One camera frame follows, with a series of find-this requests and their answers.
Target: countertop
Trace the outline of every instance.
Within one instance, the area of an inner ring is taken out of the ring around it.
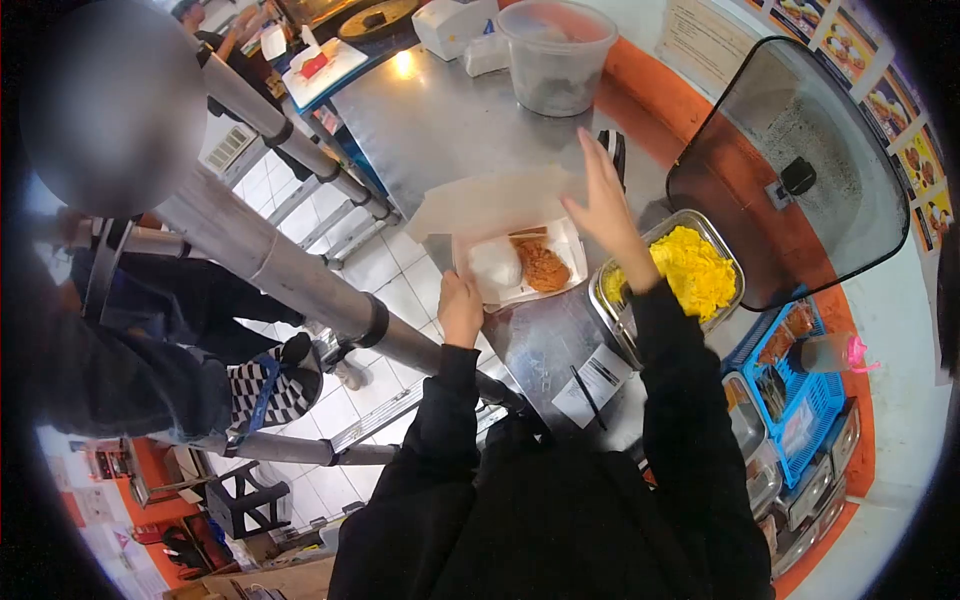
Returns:
[[[420,46],[401,52],[333,97],[333,104],[406,219],[424,193],[466,177],[557,163],[583,173],[575,135],[585,127],[623,131],[601,110],[548,118],[523,108],[507,71],[472,79],[460,60],[444,62]],[[664,219],[666,169],[627,138],[627,200],[640,230]],[[424,246],[442,271],[452,266],[448,236],[430,236]],[[584,239],[592,273],[607,258]],[[708,338],[723,356],[756,319],[738,308]],[[483,333],[496,355],[540,415],[561,438],[579,427],[552,405],[600,344],[616,349],[588,300],[588,283],[558,296],[516,304],[488,315]],[[598,449],[624,450],[642,435],[646,391],[637,373],[602,409],[609,430],[596,420],[583,430]]]

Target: black and white checkered bag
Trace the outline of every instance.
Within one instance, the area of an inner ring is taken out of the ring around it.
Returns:
[[[306,333],[243,365],[228,367],[227,378],[233,398],[224,456],[235,455],[237,446],[253,431],[306,415],[317,403],[323,384],[320,358]]]

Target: pink bottle cap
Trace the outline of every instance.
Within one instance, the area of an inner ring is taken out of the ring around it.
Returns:
[[[857,367],[860,361],[863,360],[864,354],[867,353],[867,345],[863,343],[863,340],[860,339],[860,336],[854,335],[847,342],[847,362],[850,364],[850,370],[853,372],[867,372],[872,371],[880,366],[879,362],[875,362],[869,367]]]

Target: display case lid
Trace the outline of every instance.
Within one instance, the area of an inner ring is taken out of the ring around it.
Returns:
[[[764,38],[670,170],[673,208],[707,215],[742,266],[745,307],[808,296],[902,246],[909,184],[868,102],[801,43]]]

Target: black chair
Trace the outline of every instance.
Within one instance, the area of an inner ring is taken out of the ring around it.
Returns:
[[[290,487],[283,482],[270,488],[264,488],[257,483],[250,471],[259,464],[259,461],[250,461],[206,483],[206,509],[217,524],[234,540],[242,540],[290,524],[290,521],[278,520],[276,514],[277,501],[290,492]],[[227,492],[223,484],[230,477],[233,478],[236,486],[235,498]],[[251,493],[247,493],[248,483],[253,487]],[[258,507],[267,504],[270,505],[269,519],[257,510]],[[250,515],[260,526],[248,530],[244,515]]]

